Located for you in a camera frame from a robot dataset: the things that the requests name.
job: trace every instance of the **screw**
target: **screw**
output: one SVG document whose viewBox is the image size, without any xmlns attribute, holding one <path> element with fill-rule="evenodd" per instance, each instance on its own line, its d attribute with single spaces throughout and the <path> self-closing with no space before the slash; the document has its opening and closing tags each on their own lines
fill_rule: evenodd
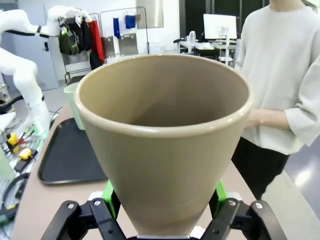
<svg viewBox="0 0 320 240">
<path fill-rule="evenodd" d="M 259 202 L 257 202 L 255 204 L 255 206 L 256 206 L 257 209 L 262 209 L 263 208 L 263 205 L 261 203 L 259 203 Z"/>
<path fill-rule="evenodd" d="M 233 200 L 228 200 L 228 204 L 231 205 L 231 206 L 235 206 L 235 205 L 236 205 L 236 202 L 233 201 Z"/>
</svg>

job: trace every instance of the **person's forearm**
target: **person's forearm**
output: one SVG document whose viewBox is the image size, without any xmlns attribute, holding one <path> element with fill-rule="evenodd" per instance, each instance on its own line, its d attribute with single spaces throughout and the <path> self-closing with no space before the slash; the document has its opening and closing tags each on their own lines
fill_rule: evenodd
<svg viewBox="0 0 320 240">
<path fill-rule="evenodd" d="M 253 109 L 248 120 L 247 128 L 259 125 L 277 129 L 290 128 L 284 110 Z"/>
</svg>

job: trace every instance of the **blue cloth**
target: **blue cloth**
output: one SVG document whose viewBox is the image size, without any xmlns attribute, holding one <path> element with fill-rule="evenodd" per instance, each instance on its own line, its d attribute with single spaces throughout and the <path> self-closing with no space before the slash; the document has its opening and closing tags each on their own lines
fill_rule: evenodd
<svg viewBox="0 0 320 240">
<path fill-rule="evenodd" d="M 118 18 L 118 17 L 114 17 L 114 18 L 113 18 L 113 32 L 114 32 L 114 36 L 115 36 L 117 39 L 120 39 L 120 38 L 121 38 L 121 35 L 120 35 L 120 27 L 119 27 L 119 18 Z"/>
<path fill-rule="evenodd" d="M 136 27 L 136 16 L 135 15 L 125 15 L 125 28 L 133 29 Z"/>
</svg>

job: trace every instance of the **black tray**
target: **black tray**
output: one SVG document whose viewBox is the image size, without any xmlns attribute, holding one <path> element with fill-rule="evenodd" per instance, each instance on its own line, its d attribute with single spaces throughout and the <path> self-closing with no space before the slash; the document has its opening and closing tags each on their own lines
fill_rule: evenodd
<svg viewBox="0 0 320 240">
<path fill-rule="evenodd" d="M 85 131 L 74 118 L 61 122 L 52 135 L 38 170 L 43 184 L 93 182 L 108 179 Z"/>
</svg>

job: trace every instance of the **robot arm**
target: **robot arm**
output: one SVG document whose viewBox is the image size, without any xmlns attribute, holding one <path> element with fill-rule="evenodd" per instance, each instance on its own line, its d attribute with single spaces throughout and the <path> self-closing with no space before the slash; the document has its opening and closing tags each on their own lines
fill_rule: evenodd
<svg viewBox="0 0 320 240">
<path fill-rule="evenodd" d="M 54 6 L 48 10 L 45 26 L 32 25 L 25 11 L 21 9 L 0 13 L 0 43 L 1 33 L 10 32 L 41 37 L 57 37 L 60 32 L 59 18 L 83 16 L 90 22 L 92 18 L 82 9 L 72 6 Z M 27 59 L 16 56 L 0 48 L 0 73 L 13 75 L 13 83 L 20 91 L 27 109 L 28 116 L 24 125 L 33 125 L 36 133 L 42 135 L 49 132 L 50 114 L 44 96 L 37 83 L 37 65 Z"/>
</svg>

